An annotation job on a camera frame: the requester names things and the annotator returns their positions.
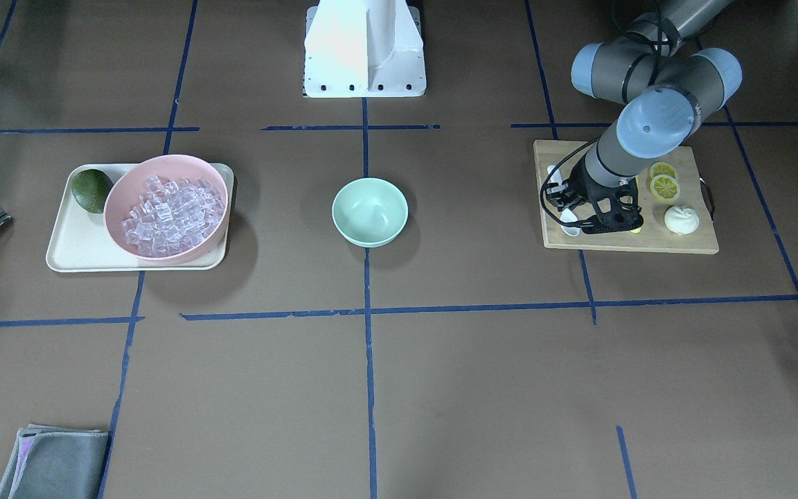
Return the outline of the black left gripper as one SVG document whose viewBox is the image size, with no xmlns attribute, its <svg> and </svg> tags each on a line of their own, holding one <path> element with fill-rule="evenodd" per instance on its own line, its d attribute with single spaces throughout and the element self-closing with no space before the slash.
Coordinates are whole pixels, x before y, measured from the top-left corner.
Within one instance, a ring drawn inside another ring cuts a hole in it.
<svg viewBox="0 0 798 499">
<path fill-rule="evenodd" d="M 556 165 L 558 170 L 570 158 L 560 160 Z M 604 186 L 589 176 L 585 160 L 578 161 L 563 179 L 563 183 L 546 184 L 548 217 L 554 222 L 560 224 L 558 212 L 572 209 L 579 221 L 570 225 L 579 227 L 584 234 L 630 231 L 644 224 L 636 180 L 621 180 L 614 187 Z"/>
</svg>

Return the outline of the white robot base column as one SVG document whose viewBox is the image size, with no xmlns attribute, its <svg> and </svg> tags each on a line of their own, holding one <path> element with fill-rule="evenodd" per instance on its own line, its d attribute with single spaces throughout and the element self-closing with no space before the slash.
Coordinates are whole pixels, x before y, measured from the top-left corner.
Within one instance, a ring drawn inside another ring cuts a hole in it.
<svg viewBox="0 0 798 499">
<path fill-rule="evenodd" d="M 427 91 L 418 7 L 406 1 L 320 1 L 306 12 L 308 98 L 414 98 Z"/>
</svg>

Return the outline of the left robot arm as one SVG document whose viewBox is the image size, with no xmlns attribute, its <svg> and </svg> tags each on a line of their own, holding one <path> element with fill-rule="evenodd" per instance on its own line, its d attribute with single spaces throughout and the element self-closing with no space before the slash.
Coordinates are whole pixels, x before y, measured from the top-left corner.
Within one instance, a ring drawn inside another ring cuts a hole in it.
<svg viewBox="0 0 798 499">
<path fill-rule="evenodd" d="M 574 89 L 623 105 L 611 126 L 576 149 L 579 161 L 562 182 L 546 179 L 542 211 L 560 215 L 582 205 L 593 214 L 568 227 L 585 234 L 632 231 L 644 223 L 636 178 L 673 152 L 721 110 L 741 87 L 743 70 L 723 49 L 704 49 L 687 59 L 677 52 L 712 22 L 726 1 L 657 1 L 612 42 L 588 44 L 574 58 Z"/>
</svg>

